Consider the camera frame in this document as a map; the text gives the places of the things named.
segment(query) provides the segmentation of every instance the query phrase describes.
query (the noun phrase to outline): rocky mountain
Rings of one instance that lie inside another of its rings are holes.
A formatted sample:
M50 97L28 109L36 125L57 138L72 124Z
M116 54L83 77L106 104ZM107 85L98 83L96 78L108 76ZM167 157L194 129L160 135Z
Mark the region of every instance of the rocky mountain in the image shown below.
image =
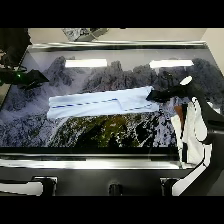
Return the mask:
M194 59L194 66L161 68L158 74L149 65L123 71L119 61L105 68L65 68L59 57L43 72L49 83L24 91L12 86L0 113L1 146L66 147L163 147L175 146L170 122L174 105L187 101L174 98L154 113L48 120L49 97L153 86L163 90L192 75L206 96L223 104L223 77L209 62ZM172 74L169 78L164 71Z

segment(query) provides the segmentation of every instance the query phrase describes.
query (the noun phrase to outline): mountain image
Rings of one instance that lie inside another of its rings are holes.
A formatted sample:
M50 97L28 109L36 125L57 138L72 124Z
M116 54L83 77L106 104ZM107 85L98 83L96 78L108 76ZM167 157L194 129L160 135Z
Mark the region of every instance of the mountain image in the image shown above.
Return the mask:
M201 85L206 98L223 113L221 72L202 59L194 59L193 63L194 66L187 68L160 68L159 72L149 65L123 71L119 61L101 68L65 68L65 58L58 57L43 72L48 83L27 91L11 86L0 111L0 146L175 147L176 136L170 117L175 114L174 106L188 99L175 97L153 113L50 120L46 116L49 97L143 86L165 90L191 75ZM164 76L164 71L172 75L170 79Z

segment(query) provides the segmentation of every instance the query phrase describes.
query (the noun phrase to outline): white towel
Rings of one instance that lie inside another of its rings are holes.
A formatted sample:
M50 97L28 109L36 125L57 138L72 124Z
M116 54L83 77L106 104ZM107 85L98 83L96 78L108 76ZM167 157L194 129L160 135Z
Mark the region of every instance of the white towel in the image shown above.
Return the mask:
M159 105L146 97L152 87L83 93L49 98L48 118L83 117L127 113L144 113L159 110Z

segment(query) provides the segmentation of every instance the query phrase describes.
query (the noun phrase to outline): towel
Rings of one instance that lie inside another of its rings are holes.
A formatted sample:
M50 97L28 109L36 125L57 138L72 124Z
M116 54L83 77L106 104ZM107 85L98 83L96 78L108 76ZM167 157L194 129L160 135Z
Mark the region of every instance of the towel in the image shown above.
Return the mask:
M48 119L144 113L159 110L159 105L146 100L151 86L141 88L83 93L49 98Z

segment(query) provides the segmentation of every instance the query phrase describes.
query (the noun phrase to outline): wall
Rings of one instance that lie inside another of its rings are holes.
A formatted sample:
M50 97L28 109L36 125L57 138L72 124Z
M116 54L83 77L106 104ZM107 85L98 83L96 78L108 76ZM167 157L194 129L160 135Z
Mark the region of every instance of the wall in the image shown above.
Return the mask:
M207 42L216 63L224 74L224 28L208 28L201 40Z

